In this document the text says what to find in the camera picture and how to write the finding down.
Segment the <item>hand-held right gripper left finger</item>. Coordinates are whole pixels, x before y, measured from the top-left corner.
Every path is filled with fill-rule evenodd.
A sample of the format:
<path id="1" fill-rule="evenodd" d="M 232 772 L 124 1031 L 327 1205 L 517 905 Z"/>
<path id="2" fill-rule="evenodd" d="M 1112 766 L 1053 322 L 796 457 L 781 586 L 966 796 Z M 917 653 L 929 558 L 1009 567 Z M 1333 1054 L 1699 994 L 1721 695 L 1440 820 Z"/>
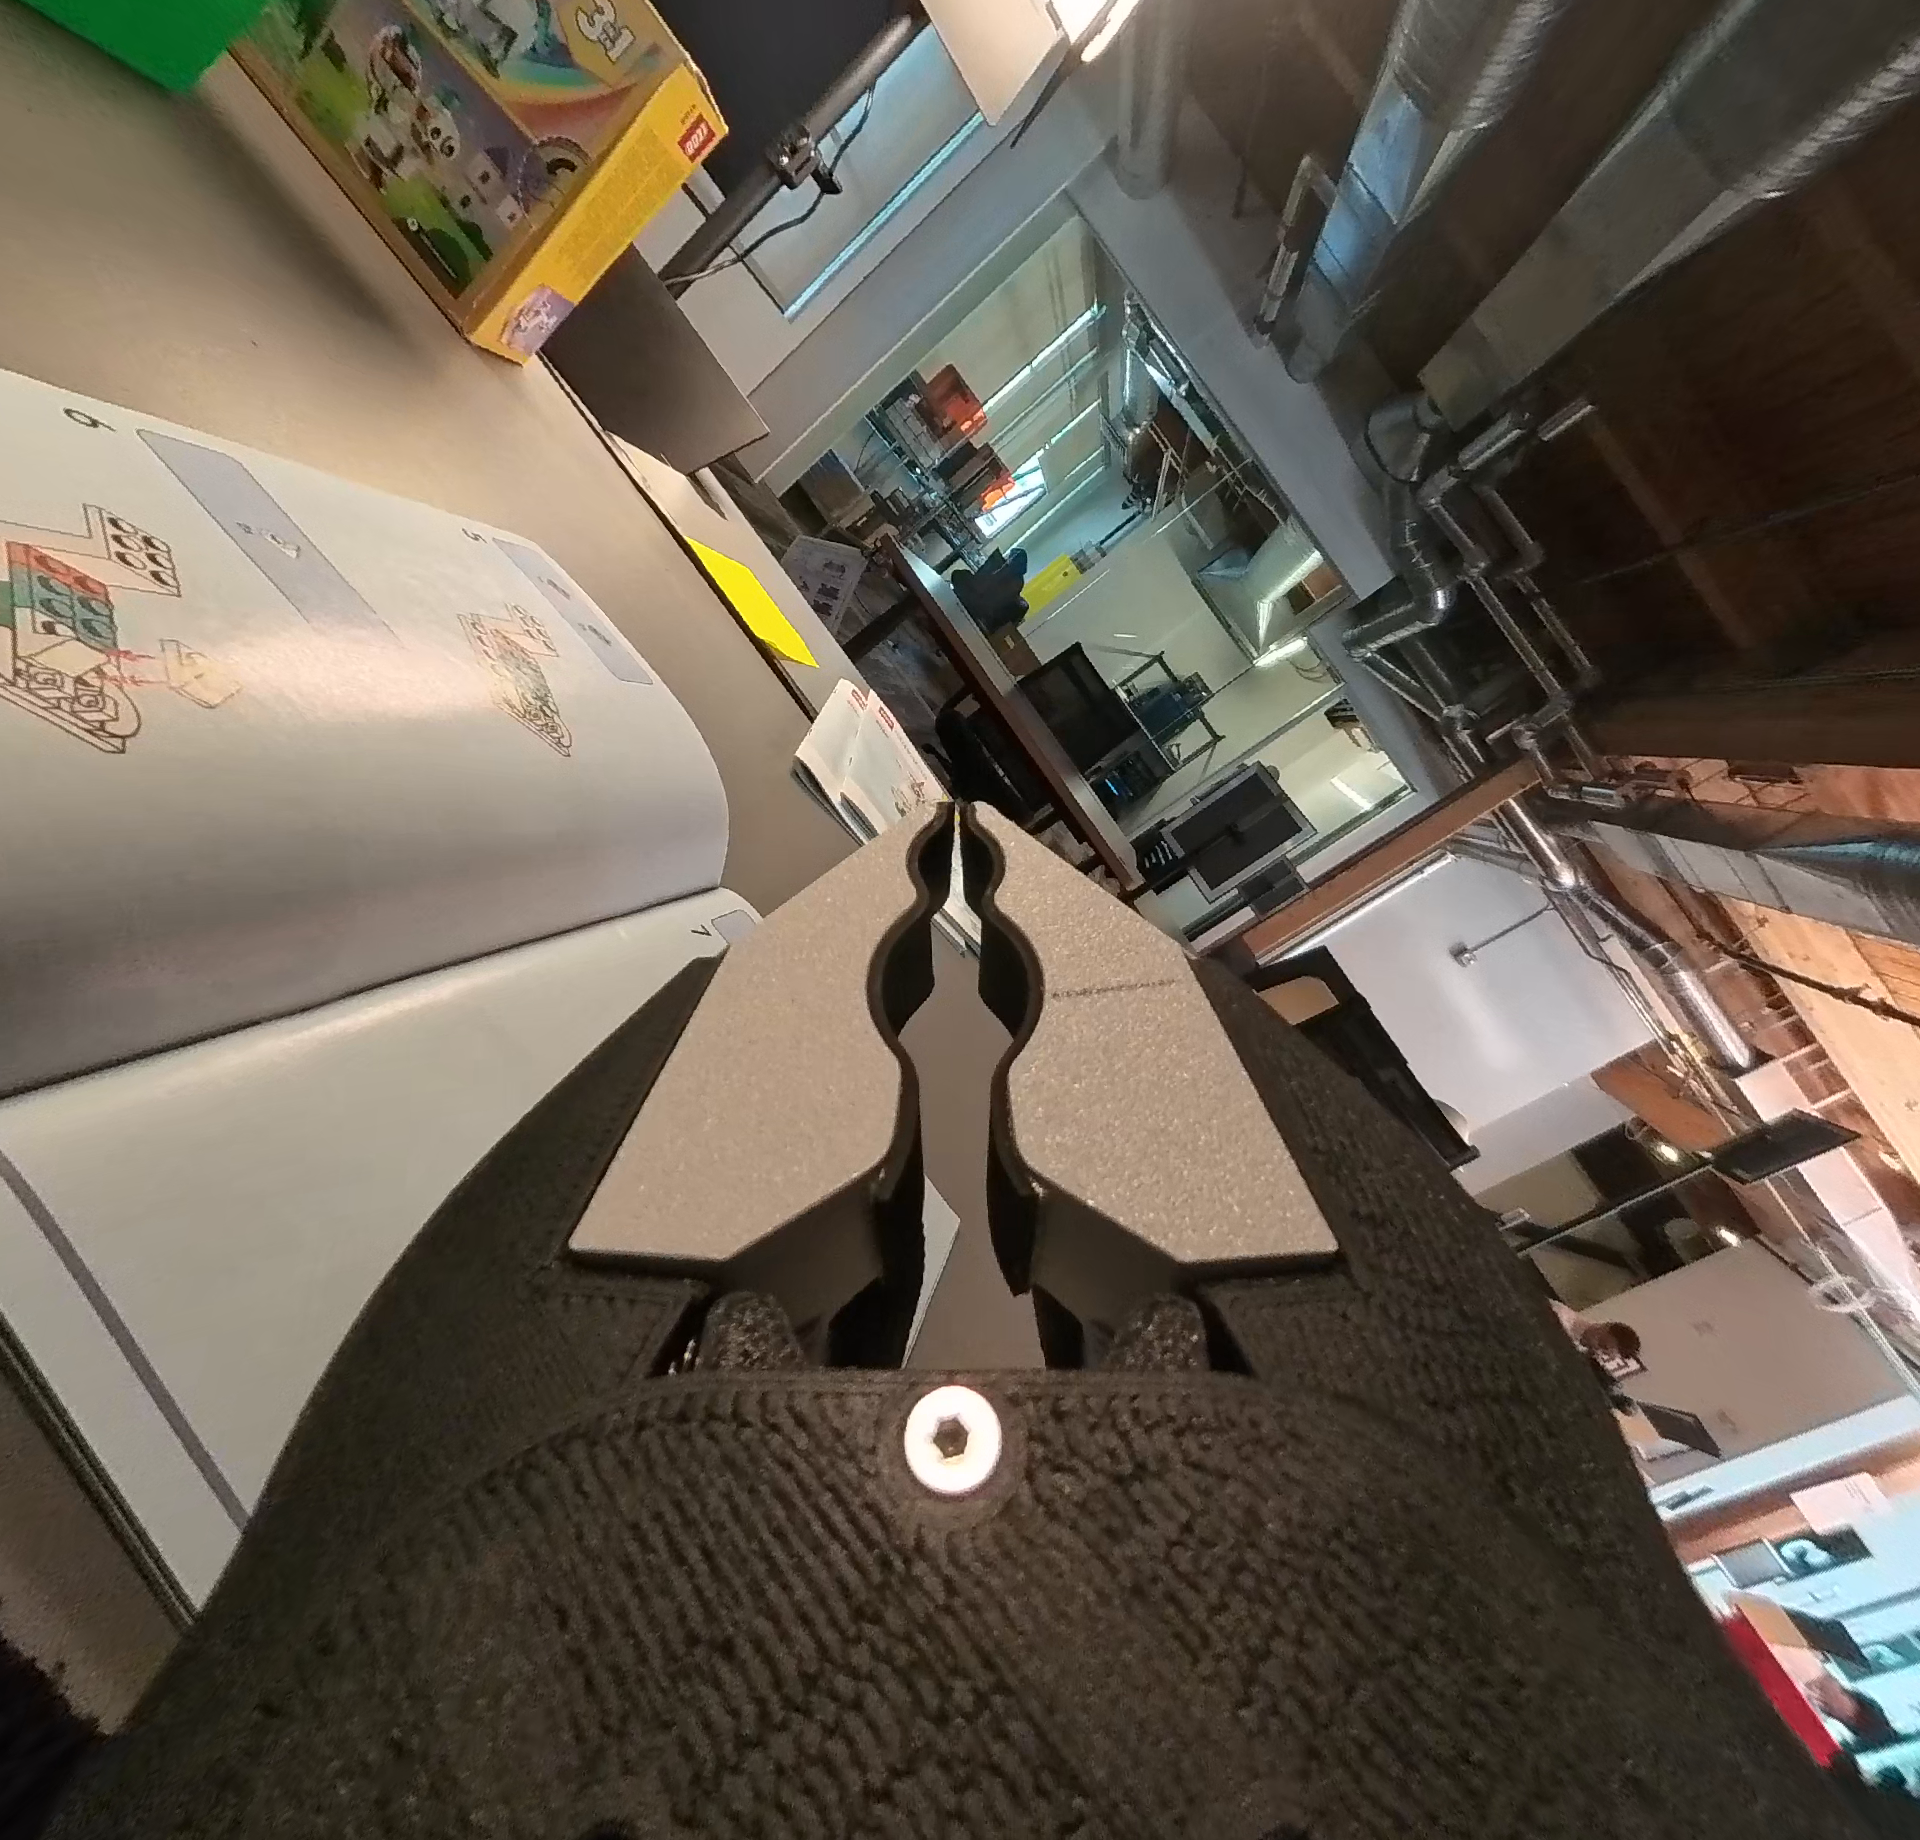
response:
<path id="1" fill-rule="evenodd" d="M 923 804 L 734 943 L 570 1252 L 770 1295 L 829 1366 L 903 1365 L 926 1277 L 903 1035 L 934 987 L 953 839 L 953 806 Z"/>

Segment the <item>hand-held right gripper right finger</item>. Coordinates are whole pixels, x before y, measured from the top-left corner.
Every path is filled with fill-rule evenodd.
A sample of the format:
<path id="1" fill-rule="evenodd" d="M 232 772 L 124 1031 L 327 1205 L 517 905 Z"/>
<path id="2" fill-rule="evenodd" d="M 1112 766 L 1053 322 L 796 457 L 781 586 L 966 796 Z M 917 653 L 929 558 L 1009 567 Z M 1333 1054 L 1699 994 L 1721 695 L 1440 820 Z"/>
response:
<path id="1" fill-rule="evenodd" d="M 961 809 L 990 1080 L 990 1241 L 1050 1369 L 1136 1310 L 1335 1263 L 1324 1217 L 1187 949 L 990 806 Z"/>

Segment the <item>yellow toy set box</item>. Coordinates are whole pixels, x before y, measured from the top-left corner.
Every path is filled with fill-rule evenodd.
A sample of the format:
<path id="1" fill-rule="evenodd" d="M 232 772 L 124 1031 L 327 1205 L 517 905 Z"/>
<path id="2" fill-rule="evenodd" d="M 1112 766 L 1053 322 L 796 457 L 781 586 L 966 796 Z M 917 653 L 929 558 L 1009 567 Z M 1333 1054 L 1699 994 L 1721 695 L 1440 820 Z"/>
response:
<path id="1" fill-rule="evenodd" d="M 651 0 L 277 0 L 229 53 L 462 337 L 512 365 L 728 137 Z"/>

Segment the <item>white folded leaflet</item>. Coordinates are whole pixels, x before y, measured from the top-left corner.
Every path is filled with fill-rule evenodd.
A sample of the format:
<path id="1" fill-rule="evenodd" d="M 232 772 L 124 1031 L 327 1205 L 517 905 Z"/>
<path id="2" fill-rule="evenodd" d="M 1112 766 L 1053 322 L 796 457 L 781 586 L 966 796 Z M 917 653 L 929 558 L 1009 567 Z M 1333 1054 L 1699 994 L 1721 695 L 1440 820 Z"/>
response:
<path id="1" fill-rule="evenodd" d="M 949 804 L 895 710 L 865 684 L 841 678 L 794 755 L 803 788 L 857 842 L 872 842 L 929 806 Z"/>

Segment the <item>yellow paper sheet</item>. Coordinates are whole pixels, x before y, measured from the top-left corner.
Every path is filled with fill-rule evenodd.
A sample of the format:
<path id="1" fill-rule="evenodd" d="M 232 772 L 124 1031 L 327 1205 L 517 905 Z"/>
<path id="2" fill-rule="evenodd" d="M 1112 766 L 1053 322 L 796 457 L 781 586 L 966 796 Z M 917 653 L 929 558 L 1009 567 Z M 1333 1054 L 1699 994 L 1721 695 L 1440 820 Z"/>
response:
<path id="1" fill-rule="evenodd" d="M 807 668 L 818 666 L 802 628 L 791 622 L 748 563 L 728 556 L 692 536 L 685 536 L 682 539 L 696 566 L 708 574 L 708 580 L 718 588 L 761 649 L 788 664 Z"/>

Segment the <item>open instruction booklet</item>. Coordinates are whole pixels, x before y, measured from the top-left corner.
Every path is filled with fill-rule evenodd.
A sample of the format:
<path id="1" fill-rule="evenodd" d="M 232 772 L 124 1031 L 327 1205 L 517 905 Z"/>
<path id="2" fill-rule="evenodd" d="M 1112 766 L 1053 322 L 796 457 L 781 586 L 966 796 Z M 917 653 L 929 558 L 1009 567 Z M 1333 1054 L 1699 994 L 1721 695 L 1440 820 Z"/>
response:
<path id="1" fill-rule="evenodd" d="M 528 537 L 5 373 L 5 1340 L 191 1620 L 453 1187 L 760 912 Z"/>

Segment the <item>metal ceiling pipes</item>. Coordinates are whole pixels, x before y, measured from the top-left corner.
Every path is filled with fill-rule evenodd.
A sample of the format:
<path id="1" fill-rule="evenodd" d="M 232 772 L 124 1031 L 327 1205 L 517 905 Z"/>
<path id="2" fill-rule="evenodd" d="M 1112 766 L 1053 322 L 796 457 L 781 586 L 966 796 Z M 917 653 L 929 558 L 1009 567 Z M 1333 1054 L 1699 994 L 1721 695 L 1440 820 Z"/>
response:
<path id="1" fill-rule="evenodd" d="M 1503 485 L 1593 415 L 1586 396 L 1532 391 L 1463 432 L 1420 389 L 1372 406 L 1356 460 L 1381 485 L 1391 579 L 1341 634 L 1461 774 L 1528 763 L 1550 795 L 1590 798 L 1608 779 L 1586 725 L 1602 671 L 1546 593 L 1546 549 Z"/>

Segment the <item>silver ventilation duct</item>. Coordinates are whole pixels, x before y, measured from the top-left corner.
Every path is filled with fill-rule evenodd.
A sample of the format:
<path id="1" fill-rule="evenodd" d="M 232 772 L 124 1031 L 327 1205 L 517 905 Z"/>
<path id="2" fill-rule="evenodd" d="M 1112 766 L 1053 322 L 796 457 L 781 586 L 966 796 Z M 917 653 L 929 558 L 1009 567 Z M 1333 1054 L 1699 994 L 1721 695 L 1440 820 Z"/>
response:
<path id="1" fill-rule="evenodd" d="M 1724 0 L 1422 385 L 1463 428 L 1919 90 L 1919 0 Z"/>
<path id="2" fill-rule="evenodd" d="M 1721 0 L 1401 0 L 1272 338 L 1318 382 L 1369 335 L 1427 362 Z"/>

